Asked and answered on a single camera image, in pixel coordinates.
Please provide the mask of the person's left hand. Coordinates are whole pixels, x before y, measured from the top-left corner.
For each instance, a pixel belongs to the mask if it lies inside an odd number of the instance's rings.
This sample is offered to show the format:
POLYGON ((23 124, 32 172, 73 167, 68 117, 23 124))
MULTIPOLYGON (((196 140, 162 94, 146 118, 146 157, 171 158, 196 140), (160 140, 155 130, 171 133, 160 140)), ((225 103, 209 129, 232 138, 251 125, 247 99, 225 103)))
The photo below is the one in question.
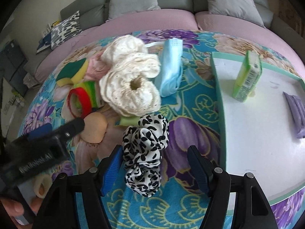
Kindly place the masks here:
POLYGON ((30 204, 34 198, 44 199, 52 185, 52 178, 47 174, 40 174, 15 187, 5 187, 1 180, 1 198, 8 198, 22 204, 24 213, 16 216, 20 225, 29 225, 34 222, 37 212, 32 211, 30 204))

